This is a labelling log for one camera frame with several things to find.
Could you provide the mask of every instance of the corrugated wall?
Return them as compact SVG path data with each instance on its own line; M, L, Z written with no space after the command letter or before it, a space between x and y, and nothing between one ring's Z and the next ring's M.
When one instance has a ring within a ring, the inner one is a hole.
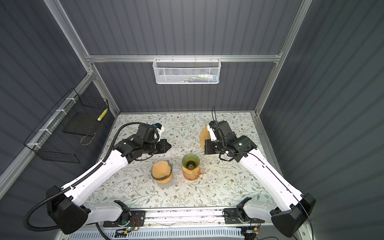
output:
M0 173L24 148L23 142L50 109L74 88L86 72L42 0L0 1ZM91 84L85 95L100 97ZM54 239L56 231L31 232L25 214L45 199L52 185L67 183L97 160L114 121L108 113L89 157L81 164L34 157L0 200L1 239ZM39 209L31 218L37 226L54 225Z
M91 55L274 55L299 3L62 1ZM170 86L156 84L151 64L96 65L122 112L252 110L272 68L223 63L218 85Z
M261 113L319 239L381 239L384 2L314 1Z
M94 84L89 85L83 95L98 97L100 94ZM53 162L41 160L35 156L15 183L0 200L0 235L2 239L54 239L57 231L32 232L24 228L25 214L37 203L45 199L45 192L75 179L94 165L112 127L114 116L109 111L103 118L95 138L90 144L87 157L81 163ZM53 226L55 222L48 216L46 205L38 209L31 217L35 226Z
M0 173L86 72L43 1L0 1Z
M151 63L96 63L122 112L250 110L273 63L222 63L219 84L157 84Z

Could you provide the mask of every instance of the table surface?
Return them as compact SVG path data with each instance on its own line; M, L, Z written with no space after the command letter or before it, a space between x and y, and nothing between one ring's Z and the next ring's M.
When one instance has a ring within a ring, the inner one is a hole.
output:
M133 161L97 188L88 201L109 203L121 200L130 208L234 206L245 197L273 202L258 180L236 161L225 162L219 160L218 154L204 154L200 133L211 120L211 113L119 115L99 160L105 156L117 129L128 122L161 123L165 126L161 138L167 139L172 148L146 161ZM250 113L217 113L217 120L226 120L237 137L248 136L264 155ZM125 127L116 142L136 131L137 125ZM181 159L187 153L198 155L200 167L205 171L193 181L185 179L182 174ZM175 185L166 189L160 188L150 174L152 165L159 160L167 160L173 165L177 180Z

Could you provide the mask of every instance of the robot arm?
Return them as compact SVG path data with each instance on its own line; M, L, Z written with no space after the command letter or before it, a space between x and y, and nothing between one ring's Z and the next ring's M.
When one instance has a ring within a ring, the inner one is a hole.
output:
M109 204L91 204L86 202L86 199L115 172L143 154L163 154L171 148L166 139L160 139L161 133L164 131L161 124L149 125L138 122L130 124L140 124L136 134L113 145L121 127L111 143L113 147L108 150L106 159L96 163L81 176L63 185L62 188L59 189L57 186L50 188L46 193L47 199L27 213L24 226L33 231L60 228L65 234L70 234L84 224L101 221L118 221L119 225L126 225L131 215L129 208L123 202L116 200ZM44 203L47 203L48 215L57 226L34 227L29 224L31 214Z
M240 220L248 222L259 218L273 222L285 236L291 237L309 217L315 199L310 194L303 195L286 181L263 157L248 137L236 137L226 121L211 121L207 126L211 139L205 141L205 154L222 154L232 157L248 169L271 194L275 203L255 201L249 197L237 205Z

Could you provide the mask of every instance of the white vent grille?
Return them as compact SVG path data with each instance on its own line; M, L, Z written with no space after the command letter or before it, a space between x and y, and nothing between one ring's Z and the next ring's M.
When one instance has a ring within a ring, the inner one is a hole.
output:
M115 231L103 230L110 239L244 239L244 236L241 236L241 229L235 227L139 229L126 237L114 237ZM97 230L79 230L68 237L68 240L83 239L104 240Z
M221 62L219 58L192 61L153 60L156 83L159 84L217 84Z

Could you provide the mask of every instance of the aluminum frame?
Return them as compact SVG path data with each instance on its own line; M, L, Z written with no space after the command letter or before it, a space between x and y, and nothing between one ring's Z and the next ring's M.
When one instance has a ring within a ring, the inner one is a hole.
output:
M273 67L271 74L267 80L267 83L265 84L264 90L260 96L260 99L256 105L256 108L255 108L256 115L260 115L261 111L263 110L263 107L269 96L269 93L271 92L272 87L275 84L277 77L279 76L280 70L287 58L287 55L293 45L293 42L296 38L296 35L300 29L301 24L303 23L303 20L308 12L308 9L311 6L311 3L312 3L312 0L301 1L299 9L296 13L295 19L293 20L293 23L290 27L288 35L284 41L283 47L281 48L280 61Z
M211 114L210 110L207 111L167 111L167 112L122 112L120 114L167 114L167 113L209 113ZM249 110L217 110L216 113L254 113Z
M69 237L69 234L66 235L63 233L63 231L59 230L56 234L55 240L67 240Z
M86 59L91 63L151 63L153 59L169 61L210 61L220 59L221 62L274 62L280 55L89 55Z
M253 123L255 124L256 131L259 135L260 142L263 146L265 158L276 169L276 171L278 171L283 176L283 173L277 161L275 152L273 151L271 142L269 141L269 138L266 134L266 131L264 129L264 125L262 123L260 116L257 116L255 113L251 113L251 116L253 119Z
M229 207L234 206L131 209L131 211L146 211L146 220L141 228L248 227L249 223L225 224L222 211ZM273 223L265 222L262 225L273 225ZM96 227L84 225L79 230L92 229ZM102 229L119 229L119 227L102 227Z
M63 101L63 103L58 107L58 109L63 109L71 99L76 96L76 92L81 94L85 91L85 89L91 84L95 75L93 73L88 73L82 81L77 85L75 91L72 91L67 99ZM46 121L46 123L42 126L42 129L47 128L53 120L59 115L59 111L55 111L52 116ZM30 142L36 142L41 135L42 131L38 131ZM16 158L12 161L12 163L4 170L4 172L0 176L0 199L4 196L4 194L8 191L8 189L12 186L12 184L16 181L19 175L23 172L32 158L35 156L35 152L31 149L24 147L22 151L16 156Z
M88 51L85 48L83 42L81 41L79 35L77 34L74 26L71 23L71 20L69 19L68 15L66 14L63 6L61 5L59 0L44 0L45 5L47 5L49 11L55 18L57 24L63 31L65 37L67 38L68 42L71 44L73 50L75 51L77 57L81 61L83 67L87 72L95 72L97 79L93 81L97 89L99 90L99 93L102 98L105 98L108 100L109 108L112 114L117 117L119 115L120 110L113 99L111 93L109 92L107 86L105 85L105 82L103 81L102 77L99 74L99 71L97 68L90 64L88 60L86 59L86 56L88 56Z

